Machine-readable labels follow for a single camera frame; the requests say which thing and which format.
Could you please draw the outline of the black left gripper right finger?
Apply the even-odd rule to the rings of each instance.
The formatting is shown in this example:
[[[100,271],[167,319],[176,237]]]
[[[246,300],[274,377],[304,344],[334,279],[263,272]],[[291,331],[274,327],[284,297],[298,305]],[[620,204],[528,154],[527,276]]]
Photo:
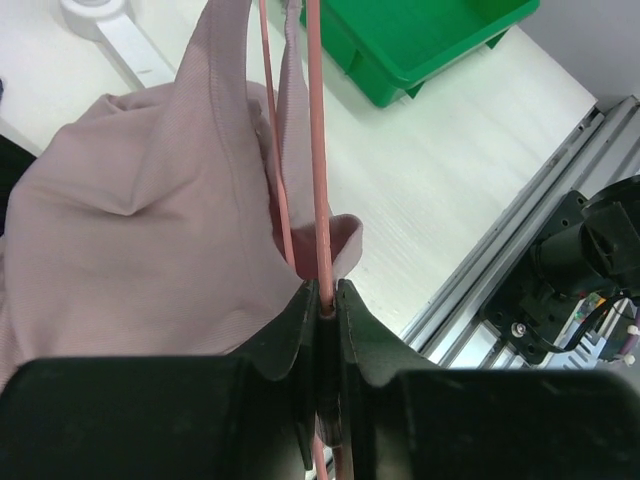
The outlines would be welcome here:
[[[347,479],[411,479],[413,413],[401,377],[435,365],[365,305],[355,285],[337,284],[341,369],[341,469]]]

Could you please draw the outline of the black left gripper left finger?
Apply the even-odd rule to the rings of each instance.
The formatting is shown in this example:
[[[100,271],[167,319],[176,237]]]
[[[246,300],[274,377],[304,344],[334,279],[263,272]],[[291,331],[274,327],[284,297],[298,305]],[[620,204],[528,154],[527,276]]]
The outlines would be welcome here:
[[[240,450],[245,470],[313,466],[318,285],[304,282],[284,310],[245,342]]]

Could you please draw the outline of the pink tank top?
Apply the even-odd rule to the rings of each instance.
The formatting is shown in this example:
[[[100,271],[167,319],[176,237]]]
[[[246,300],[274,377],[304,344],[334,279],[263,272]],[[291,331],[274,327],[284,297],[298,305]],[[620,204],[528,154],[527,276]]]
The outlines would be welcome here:
[[[175,81],[100,97],[13,188],[1,376],[49,357],[224,355],[317,275],[302,6],[277,119],[246,77],[246,1],[211,1]]]

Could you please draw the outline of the pink wire hanger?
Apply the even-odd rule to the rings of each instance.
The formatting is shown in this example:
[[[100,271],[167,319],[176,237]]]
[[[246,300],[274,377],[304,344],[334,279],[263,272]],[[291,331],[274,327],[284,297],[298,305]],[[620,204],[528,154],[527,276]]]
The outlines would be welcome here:
[[[324,449],[331,449],[335,477],[351,479],[342,448],[340,418],[339,323],[335,307],[335,283],[330,233],[322,69],[321,3],[305,3],[310,101],[311,156],[315,214],[316,258],[319,284],[320,384],[317,392],[316,438],[312,453],[316,477],[328,477]]]

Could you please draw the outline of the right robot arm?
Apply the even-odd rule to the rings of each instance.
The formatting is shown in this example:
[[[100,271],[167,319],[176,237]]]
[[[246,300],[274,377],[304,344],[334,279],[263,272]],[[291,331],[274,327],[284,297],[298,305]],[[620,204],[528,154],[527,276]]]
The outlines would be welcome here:
[[[623,299],[639,299],[639,179],[570,191],[481,308],[526,363],[574,352]]]

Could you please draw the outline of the black tank top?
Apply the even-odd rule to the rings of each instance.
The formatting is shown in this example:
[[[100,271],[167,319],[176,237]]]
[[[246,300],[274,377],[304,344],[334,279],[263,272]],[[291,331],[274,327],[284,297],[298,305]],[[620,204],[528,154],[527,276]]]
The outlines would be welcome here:
[[[5,136],[0,138],[0,234],[4,234],[9,197],[12,189],[36,156]]]

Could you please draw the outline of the green plastic tray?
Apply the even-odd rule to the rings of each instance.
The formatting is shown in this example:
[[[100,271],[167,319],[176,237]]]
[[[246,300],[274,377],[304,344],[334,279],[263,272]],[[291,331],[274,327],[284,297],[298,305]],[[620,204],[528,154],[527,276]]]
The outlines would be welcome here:
[[[415,97],[471,52],[494,48],[538,0],[329,0],[322,44],[376,107]]]

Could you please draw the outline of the white metal clothes rack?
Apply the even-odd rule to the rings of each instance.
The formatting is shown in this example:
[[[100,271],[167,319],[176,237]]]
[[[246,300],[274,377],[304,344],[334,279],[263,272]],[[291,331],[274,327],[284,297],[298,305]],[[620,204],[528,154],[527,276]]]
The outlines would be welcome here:
[[[60,0],[59,5],[68,28],[100,44],[137,88],[174,80],[175,69],[137,26],[130,1]]]

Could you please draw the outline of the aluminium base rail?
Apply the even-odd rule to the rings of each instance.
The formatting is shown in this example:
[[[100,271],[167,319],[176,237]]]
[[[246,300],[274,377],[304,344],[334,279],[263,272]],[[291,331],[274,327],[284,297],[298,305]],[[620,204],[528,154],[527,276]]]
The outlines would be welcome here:
[[[524,357],[481,316],[484,302],[570,191],[592,196],[638,171],[638,98],[607,112],[592,109],[402,331],[402,340],[442,367],[522,364]]]

